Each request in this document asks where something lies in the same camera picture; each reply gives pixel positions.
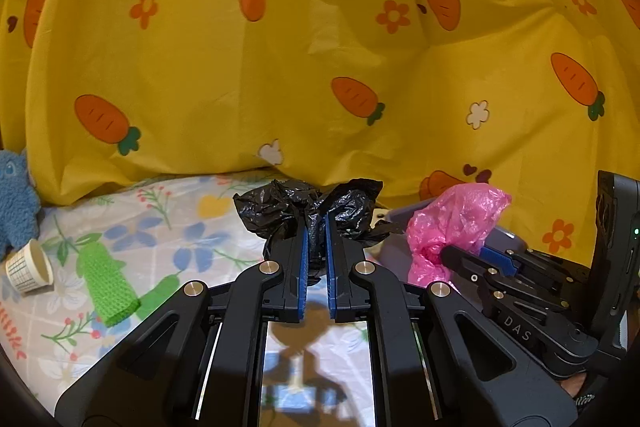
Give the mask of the person right hand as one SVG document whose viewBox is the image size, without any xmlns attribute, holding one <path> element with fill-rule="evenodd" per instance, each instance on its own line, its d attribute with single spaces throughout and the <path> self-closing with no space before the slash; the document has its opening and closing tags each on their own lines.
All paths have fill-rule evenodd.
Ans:
<svg viewBox="0 0 640 427">
<path fill-rule="evenodd" d="M 582 393 L 582 387 L 585 386 L 588 374 L 586 372 L 578 373 L 568 378 L 558 381 L 558 384 L 575 399 Z"/>
</svg>

